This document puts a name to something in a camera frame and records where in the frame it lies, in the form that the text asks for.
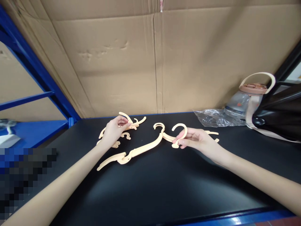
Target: blue metal shelf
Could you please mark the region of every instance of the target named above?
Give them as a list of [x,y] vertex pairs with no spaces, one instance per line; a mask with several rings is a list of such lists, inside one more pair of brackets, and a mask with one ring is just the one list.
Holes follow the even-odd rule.
[[181,226],[234,226],[234,225],[244,225],[244,224],[253,224],[264,221],[279,220],[288,217],[294,217],[295,215],[288,210],[277,210],[261,213],[242,213],[242,214],[233,214],[230,216],[224,216],[217,219],[182,224]]
[[[41,94],[1,103],[0,110],[12,108],[41,98],[49,98],[66,118],[66,120],[62,121],[18,123],[12,130],[15,131],[15,134],[20,137],[21,140],[14,144],[12,148],[37,147],[61,129],[71,127],[81,119],[1,5],[0,41],[7,46],[43,90]],[[6,134],[6,130],[0,131],[0,135]]]
[[[11,129],[21,139],[12,148],[36,148],[60,130],[67,128],[67,120],[19,122]],[[6,129],[0,131],[0,136],[2,135],[7,135]]]

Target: blue shelf post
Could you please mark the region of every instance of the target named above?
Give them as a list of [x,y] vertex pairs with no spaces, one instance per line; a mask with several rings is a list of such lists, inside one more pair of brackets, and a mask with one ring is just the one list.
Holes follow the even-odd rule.
[[69,118],[73,119],[72,125],[81,119],[1,5],[0,41],[8,47],[44,91],[42,94],[2,103],[0,110],[48,97],[68,121]]

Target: clear plastic wrap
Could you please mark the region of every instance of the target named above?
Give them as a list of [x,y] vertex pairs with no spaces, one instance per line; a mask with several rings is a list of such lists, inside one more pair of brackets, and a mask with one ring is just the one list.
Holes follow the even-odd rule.
[[227,115],[223,109],[206,109],[194,111],[203,126],[207,127],[226,127],[226,126],[245,126],[246,122],[238,118]]

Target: cardboard box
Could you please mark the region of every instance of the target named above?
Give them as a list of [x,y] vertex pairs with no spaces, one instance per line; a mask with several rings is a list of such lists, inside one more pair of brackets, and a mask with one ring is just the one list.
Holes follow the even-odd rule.
[[1,0],[81,117],[223,107],[301,37],[297,0],[15,2]]
[[[0,42],[0,102],[42,93],[42,89],[31,78],[9,49]],[[17,121],[64,120],[65,117],[51,102],[43,98],[30,103],[0,111],[0,119],[9,118]]]

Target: plastic water jug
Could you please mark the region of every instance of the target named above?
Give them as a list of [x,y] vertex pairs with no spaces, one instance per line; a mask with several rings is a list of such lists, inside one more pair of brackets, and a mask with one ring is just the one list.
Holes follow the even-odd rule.
[[[268,75],[272,83],[269,88],[266,87],[266,85],[261,83],[251,83],[251,84],[245,84],[246,80],[256,74],[265,74]],[[239,91],[237,91],[236,94],[230,99],[230,101],[226,104],[224,108],[224,112],[233,117],[233,118],[239,118],[239,119],[245,119],[246,118],[246,111],[248,109],[248,103],[251,96],[258,96],[259,101],[257,104],[256,109],[260,105],[262,101],[262,97],[264,94],[267,94],[275,85],[275,77],[267,72],[259,72],[252,74],[248,77],[246,77],[241,85],[239,86]]]

